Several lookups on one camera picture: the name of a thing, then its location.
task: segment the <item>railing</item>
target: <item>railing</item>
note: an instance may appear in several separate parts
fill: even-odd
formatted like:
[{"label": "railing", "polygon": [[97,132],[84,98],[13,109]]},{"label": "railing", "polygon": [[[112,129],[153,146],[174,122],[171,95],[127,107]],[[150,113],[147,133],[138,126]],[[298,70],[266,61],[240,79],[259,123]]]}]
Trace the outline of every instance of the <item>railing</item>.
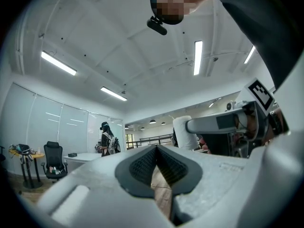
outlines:
[{"label": "railing", "polygon": [[139,141],[134,142],[127,142],[127,149],[133,149],[138,148],[142,145],[142,143],[148,143],[149,144],[162,144],[162,143],[171,143],[171,138],[173,134],[167,134],[167,135],[161,135],[151,138],[143,138],[139,139]]}]

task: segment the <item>paper roll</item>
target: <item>paper roll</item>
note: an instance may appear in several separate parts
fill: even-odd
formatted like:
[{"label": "paper roll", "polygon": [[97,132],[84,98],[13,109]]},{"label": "paper roll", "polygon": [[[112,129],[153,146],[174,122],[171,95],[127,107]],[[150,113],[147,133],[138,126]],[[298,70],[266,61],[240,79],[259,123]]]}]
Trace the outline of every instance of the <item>paper roll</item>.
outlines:
[{"label": "paper roll", "polygon": [[196,134],[186,131],[186,122],[191,120],[190,116],[181,116],[173,120],[173,127],[179,148],[194,150],[199,146]]}]

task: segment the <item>wooden floor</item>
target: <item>wooden floor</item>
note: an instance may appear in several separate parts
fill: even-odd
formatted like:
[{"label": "wooden floor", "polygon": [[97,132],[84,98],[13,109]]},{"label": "wooden floor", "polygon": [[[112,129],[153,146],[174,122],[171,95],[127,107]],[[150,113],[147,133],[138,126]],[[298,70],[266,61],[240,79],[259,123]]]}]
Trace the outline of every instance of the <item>wooden floor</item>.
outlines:
[{"label": "wooden floor", "polygon": [[[27,189],[23,186],[22,176],[8,173],[8,178],[15,193],[28,199],[34,204],[36,204],[40,196],[53,185],[51,180],[42,179],[42,187],[37,189]],[[155,202],[157,206],[163,214],[169,218],[172,190],[157,167],[155,168],[152,176],[151,188],[155,191]]]}]

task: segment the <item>table leg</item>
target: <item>table leg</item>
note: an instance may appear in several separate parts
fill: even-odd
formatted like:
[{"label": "table leg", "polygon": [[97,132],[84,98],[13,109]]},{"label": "table leg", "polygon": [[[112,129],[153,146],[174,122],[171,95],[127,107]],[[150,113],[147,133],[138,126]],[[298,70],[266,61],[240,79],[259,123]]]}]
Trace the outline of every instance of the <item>table leg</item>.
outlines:
[{"label": "table leg", "polygon": [[30,170],[29,170],[29,160],[27,158],[25,158],[25,163],[26,163],[26,166],[27,166],[27,170],[28,170],[28,180],[29,180],[29,183],[30,183],[30,186],[31,188],[35,188],[34,187],[34,183],[33,183],[33,180],[32,180],[32,176],[30,175]]},{"label": "table leg", "polygon": [[34,164],[35,164],[35,171],[36,171],[36,175],[37,175],[37,180],[40,182],[40,177],[39,177],[39,173],[38,173],[37,160],[36,159],[34,159]]},{"label": "table leg", "polygon": [[27,177],[25,176],[25,171],[24,171],[24,164],[21,164],[21,169],[22,169],[22,174],[23,174],[23,180],[25,183],[28,182]]}]

